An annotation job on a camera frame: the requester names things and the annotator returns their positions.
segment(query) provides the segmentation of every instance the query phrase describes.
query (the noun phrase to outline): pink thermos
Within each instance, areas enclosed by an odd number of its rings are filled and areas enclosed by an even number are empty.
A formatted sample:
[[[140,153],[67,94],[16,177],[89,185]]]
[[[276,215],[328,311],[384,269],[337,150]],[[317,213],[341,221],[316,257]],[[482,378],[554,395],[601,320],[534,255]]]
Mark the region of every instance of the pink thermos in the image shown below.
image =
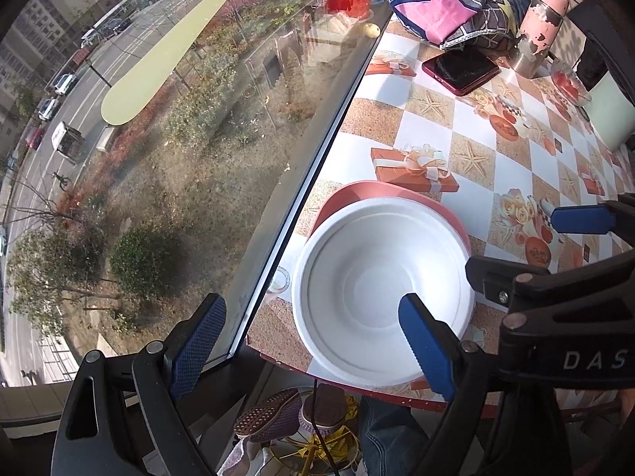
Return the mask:
[[[509,65],[531,79],[556,39],[569,0],[532,0],[509,51]]]

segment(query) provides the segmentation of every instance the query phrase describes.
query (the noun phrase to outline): street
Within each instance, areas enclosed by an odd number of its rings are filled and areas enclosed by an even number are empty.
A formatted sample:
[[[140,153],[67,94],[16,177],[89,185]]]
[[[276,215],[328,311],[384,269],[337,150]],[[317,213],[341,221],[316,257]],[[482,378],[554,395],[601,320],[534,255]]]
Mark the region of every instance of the street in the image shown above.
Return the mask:
[[[115,84],[195,4],[196,2],[185,0],[161,0],[139,11],[132,16],[132,25],[128,29],[112,37],[93,52],[91,60],[94,68],[111,85]],[[28,209],[40,207],[41,203],[37,194],[53,200],[57,199],[61,189],[58,182],[52,178],[55,171],[70,178],[72,184],[79,179],[82,169],[88,162],[88,157],[93,153],[94,146],[106,126],[101,117],[100,107],[108,89],[96,73],[86,69],[72,92],[66,97],[58,97],[63,99],[61,108],[50,121],[39,149],[29,150],[27,153],[18,176],[18,181],[26,181],[35,187],[36,193],[18,182],[10,202],[12,207]],[[84,148],[87,156],[85,159],[78,159],[76,165],[53,150],[51,136],[61,121],[79,130],[86,139]],[[1,258],[6,347],[4,353],[0,353],[0,369],[11,386],[31,384],[22,377],[20,370],[34,371],[38,383],[68,380],[69,372],[72,370],[72,367],[68,365],[73,365],[72,362],[60,361],[59,355],[56,356],[55,363],[46,359],[50,357],[49,351],[52,349],[48,346],[46,354],[42,355],[40,344],[42,340],[50,343],[49,339],[42,339],[40,333],[31,327],[25,317],[9,313],[13,288],[8,287],[6,260],[11,255],[16,240],[24,232],[39,226],[35,219],[20,219],[25,215],[26,213],[9,208],[5,219],[8,238],[7,255]]]

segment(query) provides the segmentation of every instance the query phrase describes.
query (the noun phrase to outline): slipper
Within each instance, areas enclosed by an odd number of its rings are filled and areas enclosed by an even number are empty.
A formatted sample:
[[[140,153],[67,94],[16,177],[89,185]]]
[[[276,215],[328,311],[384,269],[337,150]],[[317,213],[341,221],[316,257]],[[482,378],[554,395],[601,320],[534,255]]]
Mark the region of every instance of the slipper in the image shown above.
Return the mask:
[[[298,431],[298,412],[302,399],[297,388],[275,393],[243,413],[234,425],[234,433],[252,442],[290,437]]]
[[[348,406],[344,397],[344,390],[330,384],[322,383],[316,390],[315,423],[322,436],[335,433],[346,419]],[[311,408],[313,394],[304,401],[298,418],[301,426],[309,433],[315,433],[311,424]]]

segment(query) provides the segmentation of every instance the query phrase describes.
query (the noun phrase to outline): streetlight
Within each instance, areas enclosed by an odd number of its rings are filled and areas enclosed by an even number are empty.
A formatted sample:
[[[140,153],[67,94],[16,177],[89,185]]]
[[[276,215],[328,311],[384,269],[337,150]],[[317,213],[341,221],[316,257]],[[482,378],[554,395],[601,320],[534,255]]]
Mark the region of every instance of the streetlight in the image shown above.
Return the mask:
[[[103,78],[103,76],[101,75],[101,73],[99,71],[97,71],[96,69],[94,69],[93,63],[90,60],[90,58],[86,58],[86,63],[88,65],[88,67],[90,69],[92,69],[94,71],[94,73],[104,81],[104,84],[106,84],[108,87],[112,87],[112,85],[110,85],[110,82],[108,82],[106,79]]]

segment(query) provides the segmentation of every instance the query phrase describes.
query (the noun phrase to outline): pink fabric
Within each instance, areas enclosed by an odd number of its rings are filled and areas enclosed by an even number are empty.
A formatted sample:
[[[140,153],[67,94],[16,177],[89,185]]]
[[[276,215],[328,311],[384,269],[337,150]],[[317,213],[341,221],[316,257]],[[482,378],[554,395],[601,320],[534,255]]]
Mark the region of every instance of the pink fabric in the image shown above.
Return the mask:
[[[409,2],[396,5],[395,9],[425,30],[428,41],[437,45],[476,14],[459,0]]]

